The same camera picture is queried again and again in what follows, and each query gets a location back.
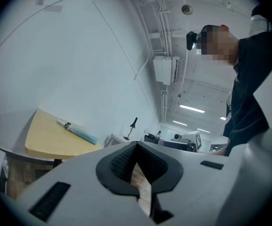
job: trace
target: desk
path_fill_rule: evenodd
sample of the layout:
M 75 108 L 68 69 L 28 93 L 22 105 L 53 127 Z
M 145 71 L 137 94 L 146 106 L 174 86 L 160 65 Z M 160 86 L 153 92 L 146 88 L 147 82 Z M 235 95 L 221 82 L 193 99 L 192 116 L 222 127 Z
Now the desk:
M 27 154 L 52 158 L 57 166 L 63 159 L 102 149 L 66 130 L 57 119 L 41 109 L 36 111 L 25 142 Z
M 121 144 L 121 143 L 127 143 L 127 142 L 132 142 L 132 140 L 126 140 L 123 138 L 123 136 L 120 136 L 117 134 L 112 134 L 112 137 L 108 143 L 108 146 L 117 145 L 117 144 Z

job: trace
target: person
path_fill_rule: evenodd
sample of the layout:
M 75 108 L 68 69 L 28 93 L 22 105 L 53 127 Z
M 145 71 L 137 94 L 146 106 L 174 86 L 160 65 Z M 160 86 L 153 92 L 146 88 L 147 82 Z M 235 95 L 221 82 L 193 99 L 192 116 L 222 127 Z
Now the person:
M 156 134 L 156 138 L 160 139 L 161 137 L 161 131 L 158 132 L 158 134 Z
M 249 38 L 237 39 L 225 25 L 206 25 L 197 36 L 202 55 L 233 66 L 236 72 L 229 104 L 227 101 L 226 120 L 229 114 L 230 120 L 223 134 L 229 138 L 228 144 L 212 154 L 228 156 L 234 146 L 247 143 L 269 128 L 253 96 L 272 70 L 272 25 L 265 17 L 261 6 L 253 10 Z

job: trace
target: dark jacket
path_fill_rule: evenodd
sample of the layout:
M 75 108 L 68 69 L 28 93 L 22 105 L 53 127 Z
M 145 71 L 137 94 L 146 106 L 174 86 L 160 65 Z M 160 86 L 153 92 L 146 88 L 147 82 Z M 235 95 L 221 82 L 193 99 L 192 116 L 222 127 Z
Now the dark jacket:
M 237 77 L 232 89 L 231 121 L 224 132 L 230 139 L 227 156 L 234 146 L 269 128 L 253 93 L 272 70 L 272 32 L 239 40 L 239 62 L 233 68 Z

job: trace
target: fluorescent light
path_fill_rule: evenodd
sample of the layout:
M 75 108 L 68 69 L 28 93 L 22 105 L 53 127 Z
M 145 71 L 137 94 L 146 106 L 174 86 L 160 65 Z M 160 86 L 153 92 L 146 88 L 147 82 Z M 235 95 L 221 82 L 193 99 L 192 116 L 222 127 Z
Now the fluorescent light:
M 181 123 L 181 122 L 178 122 L 178 121 L 173 121 L 174 123 L 178 123 L 178 124 L 181 124 L 181 125 L 183 125 L 183 126 L 187 126 L 186 124 L 183 124 L 183 123 Z
M 196 109 L 196 108 L 192 108 L 192 107 L 189 107 L 189 106 L 185 106 L 185 105 L 180 105 L 180 107 L 182 107 L 184 109 L 189 109 L 189 110 L 192 110 L 192 111 L 201 112 L 201 113 L 205 112 L 205 111 L 202 111 L 202 110 L 199 110 L 199 109 Z
M 202 129 L 200 129 L 200 128 L 197 128 L 197 129 L 198 129 L 198 130 L 202 130 Z M 210 133 L 210 131 L 208 131 L 208 130 L 202 130 L 202 131 Z

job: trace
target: black rubber slot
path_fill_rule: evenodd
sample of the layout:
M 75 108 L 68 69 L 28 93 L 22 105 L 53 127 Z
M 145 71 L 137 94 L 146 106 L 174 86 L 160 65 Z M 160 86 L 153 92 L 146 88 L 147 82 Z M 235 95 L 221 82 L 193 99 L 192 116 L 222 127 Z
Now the black rubber slot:
M 210 167 L 210 168 L 214 168 L 214 169 L 218 169 L 218 170 L 222 170 L 223 168 L 223 164 L 219 164 L 219 163 L 215 163 L 215 162 L 211 162 L 211 161 L 202 161 L 200 163 L 201 165 L 204 165 L 206 167 Z
M 162 210 L 157 195 L 151 199 L 150 217 L 156 224 L 163 223 L 164 221 L 172 218 L 174 215 L 166 210 Z
M 46 222 L 54 209 L 57 207 L 63 196 L 71 185 L 57 182 L 49 191 L 29 210 L 29 212 Z
M 97 178 L 115 194 L 139 197 L 138 189 L 130 184 L 136 163 L 151 184 L 152 196 L 173 190 L 183 174 L 183 167 L 174 158 L 142 142 L 131 142 L 98 162 Z

